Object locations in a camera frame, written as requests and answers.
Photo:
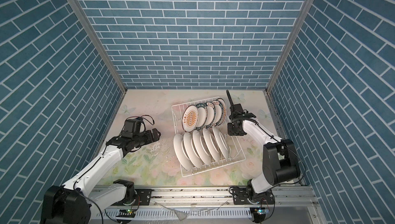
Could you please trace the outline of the large green rim plate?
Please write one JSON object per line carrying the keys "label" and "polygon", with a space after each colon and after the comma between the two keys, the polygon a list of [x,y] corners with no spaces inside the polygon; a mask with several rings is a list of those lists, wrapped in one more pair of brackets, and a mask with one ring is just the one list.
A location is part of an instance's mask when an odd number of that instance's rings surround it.
{"label": "large green rim plate", "polygon": [[192,164],[201,169],[203,166],[203,161],[201,158],[198,156],[197,152],[195,151],[193,147],[193,138],[191,133],[185,133],[184,136],[184,147],[187,153],[188,158],[192,162]]}

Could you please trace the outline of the white wire dish rack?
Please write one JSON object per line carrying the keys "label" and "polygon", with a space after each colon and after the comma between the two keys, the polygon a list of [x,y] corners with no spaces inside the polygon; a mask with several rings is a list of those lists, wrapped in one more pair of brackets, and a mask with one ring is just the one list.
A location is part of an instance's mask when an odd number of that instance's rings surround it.
{"label": "white wire dish rack", "polygon": [[223,98],[176,104],[171,107],[173,147],[183,177],[200,174],[246,159],[237,137],[227,132],[228,106]]}

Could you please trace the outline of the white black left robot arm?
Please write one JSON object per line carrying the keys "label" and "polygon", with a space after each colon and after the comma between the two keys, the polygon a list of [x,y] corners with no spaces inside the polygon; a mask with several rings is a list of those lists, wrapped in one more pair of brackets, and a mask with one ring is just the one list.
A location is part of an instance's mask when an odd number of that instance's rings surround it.
{"label": "white black left robot arm", "polygon": [[61,186],[52,186],[44,194],[42,224],[87,224],[97,214],[114,203],[134,204],[138,200],[134,183],[116,180],[105,190],[92,193],[100,179],[126,154],[144,145],[159,141],[161,133],[156,129],[127,136],[113,137],[103,152],[83,170]]}

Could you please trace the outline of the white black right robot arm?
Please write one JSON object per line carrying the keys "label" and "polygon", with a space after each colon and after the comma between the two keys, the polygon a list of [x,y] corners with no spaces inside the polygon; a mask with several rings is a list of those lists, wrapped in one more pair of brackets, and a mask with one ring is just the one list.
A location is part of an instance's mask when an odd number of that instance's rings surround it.
{"label": "white black right robot arm", "polygon": [[248,181],[247,198],[252,203],[262,203],[270,190],[287,181],[300,177],[301,169],[295,144],[290,139],[282,139],[264,127],[253,113],[234,104],[229,91],[230,122],[227,131],[230,136],[250,135],[262,145],[262,166],[258,177]]}

